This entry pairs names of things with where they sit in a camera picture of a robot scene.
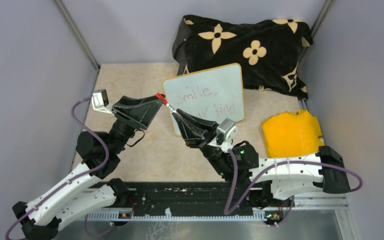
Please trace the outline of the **white red capped marker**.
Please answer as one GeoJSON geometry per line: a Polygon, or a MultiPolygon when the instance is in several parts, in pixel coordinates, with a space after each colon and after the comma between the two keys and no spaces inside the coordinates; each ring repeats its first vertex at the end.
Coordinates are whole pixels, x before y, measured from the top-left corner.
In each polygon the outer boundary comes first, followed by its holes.
{"type": "Polygon", "coordinates": [[[171,114],[177,114],[176,109],[174,109],[169,103],[166,103],[165,105],[169,109],[171,114]]]}

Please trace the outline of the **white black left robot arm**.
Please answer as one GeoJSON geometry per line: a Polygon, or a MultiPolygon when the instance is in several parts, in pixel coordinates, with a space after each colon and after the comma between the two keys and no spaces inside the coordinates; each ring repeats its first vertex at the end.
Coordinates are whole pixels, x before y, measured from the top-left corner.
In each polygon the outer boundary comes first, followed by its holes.
{"type": "Polygon", "coordinates": [[[98,209],[124,207],[130,193],[125,183],[114,178],[92,193],[83,191],[99,183],[120,163],[119,154],[137,132],[145,131],[165,104],[163,95],[145,98],[123,96],[109,103],[105,92],[83,99],[97,112],[115,116],[109,132],[85,127],[77,138],[76,152],[82,161],[47,192],[30,202],[18,202],[12,210],[27,240],[52,240],[73,221],[98,209]]]}

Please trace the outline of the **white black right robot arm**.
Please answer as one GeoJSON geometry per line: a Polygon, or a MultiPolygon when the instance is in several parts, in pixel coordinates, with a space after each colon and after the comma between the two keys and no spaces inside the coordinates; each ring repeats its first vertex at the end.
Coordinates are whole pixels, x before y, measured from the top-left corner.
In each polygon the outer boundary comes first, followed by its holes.
{"type": "Polygon", "coordinates": [[[222,123],[192,116],[181,109],[171,113],[187,147],[198,149],[213,169],[233,187],[267,183],[261,199],[267,206],[280,200],[321,189],[327,194],[351,192],[342,156],[329,146],[296,157],[259,157],[247,141],[232,145],[236,123],[222,123]]]}

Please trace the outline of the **red marker cap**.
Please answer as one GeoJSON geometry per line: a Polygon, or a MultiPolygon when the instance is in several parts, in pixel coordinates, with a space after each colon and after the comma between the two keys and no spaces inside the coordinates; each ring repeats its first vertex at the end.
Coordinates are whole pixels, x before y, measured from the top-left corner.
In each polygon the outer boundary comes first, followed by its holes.
{"type": "Polygon", "coordinates": [[[168,103],[167,99],[166,99],[166,96],[162,93],[156,93],[155,96],[162,100],[163,104],[166,105],[168,103]]]}

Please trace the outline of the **yellow framed whiteboard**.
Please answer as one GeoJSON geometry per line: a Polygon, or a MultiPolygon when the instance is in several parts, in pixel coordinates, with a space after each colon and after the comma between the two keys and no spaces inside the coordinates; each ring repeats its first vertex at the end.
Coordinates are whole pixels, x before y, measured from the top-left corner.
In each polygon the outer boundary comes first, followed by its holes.
{"type": "Polygon", "coordinates": [[[245,118],[242,69],[238,63],[168,78],[162,83],[174,109],[209,121],[245,118]]]}

